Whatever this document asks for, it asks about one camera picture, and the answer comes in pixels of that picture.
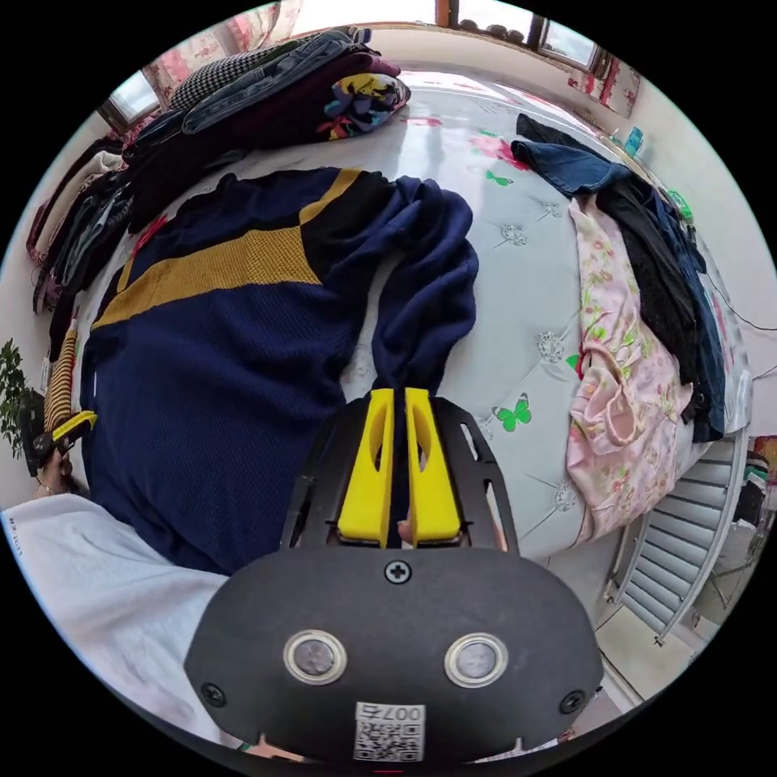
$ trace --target radiator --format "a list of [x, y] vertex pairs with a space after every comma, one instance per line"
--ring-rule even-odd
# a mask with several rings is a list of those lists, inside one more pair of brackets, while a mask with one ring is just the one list
[[661, 641], [707, 581], [739, 499], [746, 429], [713, 443], [645, 516], [614, 597]]

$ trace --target electrical cable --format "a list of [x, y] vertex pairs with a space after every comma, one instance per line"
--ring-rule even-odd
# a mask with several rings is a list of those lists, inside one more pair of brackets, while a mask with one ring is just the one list
[[775, 370], [777, 370], [777, 364], [773, 367], [769, 367], [766, 372], [762, 372], [760, 375], [756, 375], [753, 380], [758, 380], [758, 378], [765, 378], [767, 375], [769, 375], [770, 372], [774, 372]]
[[728, 300], [726, 299], [726, 295], [715, 285], [715, 281], [710, 278], [710, 276], [707, 276], [709, 278], [710, 283], [715, 288], [715, 291], [720, 294], [720, 298], [725, 302], [726, 307], [739, 319], [744, 321], [746, 324], [753, 327], [753, 329], [759, 329], [762, 332], [777, 332], [777, 326], [758, 326], [757, 324], [754, 324], [752, 321], [748, 321], [744, 316], [737, 313], [734, 308], [731, 307], [731, 305], [728, 303]]

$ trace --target curtain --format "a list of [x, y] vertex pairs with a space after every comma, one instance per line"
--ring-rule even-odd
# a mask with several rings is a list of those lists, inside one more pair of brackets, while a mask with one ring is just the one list
[[576, 71], [569, 78], [569, 85], [582, 91], [595, 102], [604, 105], [619, 116], [628, 118], [637, 99], [641, 77], [625, 62], [613, 57], [603, 79], [595, 79], [589, 73]]
[[281, 43], [293, 34], [304, 0], [278, 0], [245, 11], [184, 40], [143, 69], [159, 106], [167, 110], [173, 92], [195, 70], [250, 49]]

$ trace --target denim jeans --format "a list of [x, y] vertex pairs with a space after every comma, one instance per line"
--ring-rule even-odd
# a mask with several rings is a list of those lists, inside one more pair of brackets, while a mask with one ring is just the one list
[[185, 116], [183, 131], [194, 135], [276, 94], [344, 53], [364, 51], [344, 32], [327, 30], [271, 62], [241, 75]]
[[631, 177], [623, 164], [608, 162], [593, 151], [552, 143], [514, 140], [512, 155], [568, 197], [591, 194]]

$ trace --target navy blue sweater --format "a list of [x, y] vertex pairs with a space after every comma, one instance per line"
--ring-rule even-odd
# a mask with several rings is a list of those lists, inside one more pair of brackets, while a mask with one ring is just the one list
[[335, 168], [225, 176], [187, 201], [116, 273], [84, 349], [91, 497], [181, 566], [231, 574], [276, 550], [377, 266], [402, 257], [377, 384], [435, 391], [474, 323], [471, 221], [434, 181]]

